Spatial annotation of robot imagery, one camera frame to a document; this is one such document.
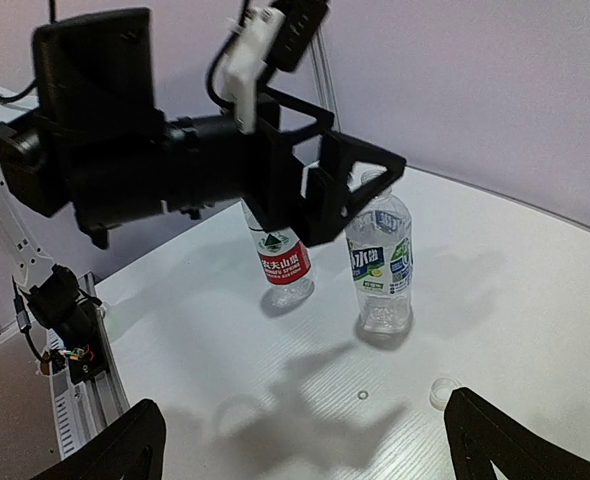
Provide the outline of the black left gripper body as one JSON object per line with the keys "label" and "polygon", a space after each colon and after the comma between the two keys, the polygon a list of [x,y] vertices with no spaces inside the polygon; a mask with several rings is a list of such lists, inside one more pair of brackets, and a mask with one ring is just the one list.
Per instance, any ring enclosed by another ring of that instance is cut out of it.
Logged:
{"label": "black left gripper body", "polygon": [[279,145],[262,132],[262,120],[282,130],[296,129],[308,122],[295,112],[282,108],[266,94],[257,104],[255,132],[250,136],[250,167],[244,200],[256,219],[267,231],[291,228],[304,243],[303,163],[296,158],[294,147]]}

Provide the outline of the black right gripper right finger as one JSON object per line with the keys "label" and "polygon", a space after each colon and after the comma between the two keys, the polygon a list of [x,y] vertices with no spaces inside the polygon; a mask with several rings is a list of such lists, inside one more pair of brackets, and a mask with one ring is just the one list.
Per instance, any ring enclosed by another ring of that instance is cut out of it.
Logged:
{"label": "black right gripper right finger", "polygon": [[467,387],[444,410],[455,477],[590,479],[590,462],[537,436]]}

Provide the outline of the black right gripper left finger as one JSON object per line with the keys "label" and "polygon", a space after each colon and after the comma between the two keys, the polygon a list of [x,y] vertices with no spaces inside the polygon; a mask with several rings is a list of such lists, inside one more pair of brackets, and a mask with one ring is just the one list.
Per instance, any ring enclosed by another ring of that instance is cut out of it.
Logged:
{"label": "black right gripper left finger", "polygon": [[166,422],[158,405],[143,399],[70,457],[35,476],[52,479],[160,479]]}

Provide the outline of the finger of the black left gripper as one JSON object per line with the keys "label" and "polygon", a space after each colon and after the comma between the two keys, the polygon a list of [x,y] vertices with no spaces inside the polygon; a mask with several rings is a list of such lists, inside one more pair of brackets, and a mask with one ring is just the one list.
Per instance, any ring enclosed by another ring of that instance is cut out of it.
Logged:
{"label": "finger of the black left gripper", "polygon": [[379,194],[399,180],[402,156],[353,136],[322,135],[318,161],[308,168],[304,187],[304,243],[335,240]]}
{"label": "finger of the black left gripper", "polygon": [[282,130],[280,126],[274,127],[265,120],[262,120],[262,132],[268,139],[277,142],[279,145],[294,147],[313,137],[323,135],[334,126],[335,114],[321,106],[269,86],[264,86],[262,92],[271,100],[275,101],[278,105],[278,111],[285,108],[308,120],[306,124],[291,130]]}

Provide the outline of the blue white bottle cap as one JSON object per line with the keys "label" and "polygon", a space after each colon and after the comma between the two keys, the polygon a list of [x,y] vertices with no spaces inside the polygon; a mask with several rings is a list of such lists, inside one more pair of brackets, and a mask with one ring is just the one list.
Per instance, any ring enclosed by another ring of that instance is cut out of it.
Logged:
{"label": "blue white bottle cap", "polygon": [[462,384],[452,377],[442,376],[437,378],[429,391],[429,402],[433,408],[443,411],[452,395]]}

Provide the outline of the clear bottle red label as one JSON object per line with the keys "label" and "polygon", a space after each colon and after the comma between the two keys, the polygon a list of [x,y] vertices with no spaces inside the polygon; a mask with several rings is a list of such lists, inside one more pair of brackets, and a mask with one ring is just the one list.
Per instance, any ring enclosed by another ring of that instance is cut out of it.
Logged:
{"label": "clear bottle red label", "polygon": [[291,228],[267,231],[244,201],[241,207],[270,286],[269,305],[284,311],[303,303],[315,288],[308,249]]}

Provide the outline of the clear bottle green blue label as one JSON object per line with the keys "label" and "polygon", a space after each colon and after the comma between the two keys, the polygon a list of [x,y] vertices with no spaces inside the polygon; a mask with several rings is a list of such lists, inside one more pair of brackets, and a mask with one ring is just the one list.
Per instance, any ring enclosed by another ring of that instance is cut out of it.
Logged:
{"label": "clear bottle green blue label", "polygon": [[404,333],[412,320],[412,215],[391,188],[376,196],[345,229],[361,328]]}

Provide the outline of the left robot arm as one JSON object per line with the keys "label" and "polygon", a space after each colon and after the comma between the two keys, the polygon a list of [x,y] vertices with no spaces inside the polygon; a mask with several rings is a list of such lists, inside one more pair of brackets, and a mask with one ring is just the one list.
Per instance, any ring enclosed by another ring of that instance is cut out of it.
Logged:
{"label": "left robot arm", "polygon": [[268,231],[307,246],[334,240],[400,179],[403,157],[339,133],[333,114],[272,88],[294,71],[324,21],[324,1],[246,9],[209,67],[214,116],[168,120],[153,94],[146,8],[98,12],[37,28],[36,94],[0,98],[0,238],[19,289],[68,290],[69,277],[24,234],[19,201],[50,217],[72,206],[98,248],[123,224],[166,212],[197,217],[243,200]]}

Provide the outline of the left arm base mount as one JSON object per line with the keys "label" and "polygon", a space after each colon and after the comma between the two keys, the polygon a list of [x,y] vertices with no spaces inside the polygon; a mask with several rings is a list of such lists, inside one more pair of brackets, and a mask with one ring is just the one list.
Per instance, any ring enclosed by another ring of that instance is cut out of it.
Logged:
{"label": "left arm base mount", "polygon": [[31,318],[47,330],[52,330],[64,343],[62,349],[37,354],[40,362],[51,366],[92,364],[96,337],[95,314],[102,301],[79,286],[74,273],[54,265],[51,275],[40,286],[28,292],[14,287],[13,305],[20,332],[31,342]]}

